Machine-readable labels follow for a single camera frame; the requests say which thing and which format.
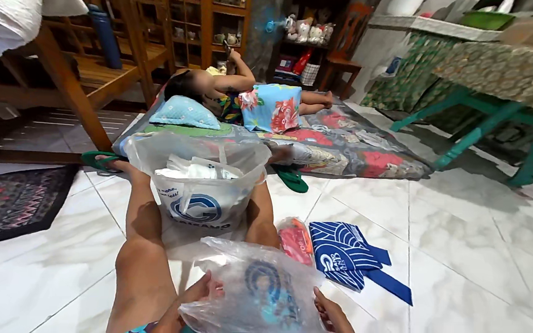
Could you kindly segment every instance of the hand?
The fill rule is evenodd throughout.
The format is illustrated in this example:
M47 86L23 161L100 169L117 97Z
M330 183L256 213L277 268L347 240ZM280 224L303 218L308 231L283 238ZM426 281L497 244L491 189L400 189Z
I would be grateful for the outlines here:
M238 51L232 49L232 51L230 52L229 60L235 61L235 60L240 60L241 58L242 58L242 56L240 55L240 53L238 53Z
M316 308L327 330L337 333L355 333L340 305L326 298L318 287L314 287L314 294L316 295L314 301Z
M211 271L208 270L200 280L191 285L178 298L180 303L191 303L223 295L223 283L211 279Z

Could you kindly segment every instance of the white tile floor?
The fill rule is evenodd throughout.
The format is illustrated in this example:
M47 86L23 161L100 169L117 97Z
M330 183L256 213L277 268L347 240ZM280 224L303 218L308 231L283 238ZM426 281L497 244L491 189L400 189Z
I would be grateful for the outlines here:
M391 123L350 106L382 128ZM448 145L443 135L416 126L396 138L432 161ZM305 194L276 175L267 182L275 220L357 224L389 250L393 265L384 270L411 287L414 307L369 280L361 293L327 282L324 293L356 332L533 332L533 185L512 191L494 180L514 172L470 149L418 182L305 177ZM49 230L0 242L0 332L104 331L129 189L124 179L81 171ZM200 276L170 265L178 290Z

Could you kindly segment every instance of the white towel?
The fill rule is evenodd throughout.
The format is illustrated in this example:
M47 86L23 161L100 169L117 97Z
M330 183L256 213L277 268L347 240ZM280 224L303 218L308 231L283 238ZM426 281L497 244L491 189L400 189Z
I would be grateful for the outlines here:
M73 16L88 12L82 0L0 0L0 56L36 38L42 14Z

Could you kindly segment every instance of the green flip-flop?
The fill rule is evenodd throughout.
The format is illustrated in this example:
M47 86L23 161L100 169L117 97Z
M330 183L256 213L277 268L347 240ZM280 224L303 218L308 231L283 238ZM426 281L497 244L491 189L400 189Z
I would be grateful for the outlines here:
M297 193L306 193L308 185L301 179L301 172L289 165L271 164L273 170L277 173L283 183L291 190Z
M98 156L98 155L104 155L104 156L108 156L108 157L104 158L104 159L96 159L96 156ZM121 170L108 169L104 165L106 163L108 163L110 161L114 161L116 159L119 159L121 161L129 162L129 159L127 159L126 157L119 156L119 155L117 155L115 153L111 153L111 152L99 152L99 151L95 151L94 150L94 151L85 152L85 153L82 154L82 161L85 163L85 165L87 165L89 167L91 166L94 169L102 170L104 172L109 172L109 173L112 173L112 174L119 174L122 171Z

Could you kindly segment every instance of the zigzag patterned rug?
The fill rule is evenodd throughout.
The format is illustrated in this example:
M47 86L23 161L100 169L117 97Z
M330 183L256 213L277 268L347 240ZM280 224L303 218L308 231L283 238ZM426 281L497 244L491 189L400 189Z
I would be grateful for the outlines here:
M0 241L50 228L78 170L68 165L0 175Z

